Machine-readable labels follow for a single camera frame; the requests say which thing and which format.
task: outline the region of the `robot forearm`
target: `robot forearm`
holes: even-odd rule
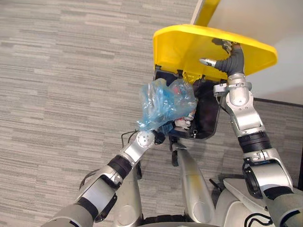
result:
[[[227,83],[214,86],[214,96],[223,97],[223,105],[243,150],[243,174],[252,196],[264,199],[275,226],[300,226],[303,221],[303,196],[293,193],[292,180],[255,108],[251,84],[244,75],[244,55],[234,44],[226,60],[201,59],[201,63],[224,71]]]
[[[115,191],[154,140],[153,132],[139,132],[133,143],[81,187],[73,204],[60,210],[42,227],[92,227],[94,221],[105,219],[117,200]]]

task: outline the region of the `white wall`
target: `white wall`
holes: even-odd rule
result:
[[[274,46],[277,65],[247,77],[252,92],[303,105],[303,0],[221,0],[208,26]]]

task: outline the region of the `gray carpet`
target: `gray carpet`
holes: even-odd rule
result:
[[[138,90],[153,77],[153,33],[189,23],[195,4],[0,0],[0,226],[41,225],[72,202],[87,172],[119,152],[120,134],[141,117]],[[296,185],[302,108],[255,106]],[[211,139],[185,143],[206,179],[241,174],[227,114]],[[142,168],[144,215],[183,213],[167,141],[148,151]]]

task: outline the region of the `baseboard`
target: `baseboard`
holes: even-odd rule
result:
[[[260,102],[266,102],[266,103],[275,103],[275,104],[282,104],[282,105],[291,105],[291,106],[296,106],[296,107],[301,107],[303,108],[303,105],[301,104],[295,104],[295,103],[287,103],[287,102],[280,102],[276,100],[270,100],[270,99],[264,99],[264,98],[254,98],[255,101],[260,101]]]

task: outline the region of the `blue plastic bag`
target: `blue plastic bag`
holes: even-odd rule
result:
[[[142,119],[139,128],[155,130],[168,121],[187,117],[196,109],[197,100],[193,88],[183,79],[177,79],[166,86],[165,79],[157,79],[144,85],[140,91]]]

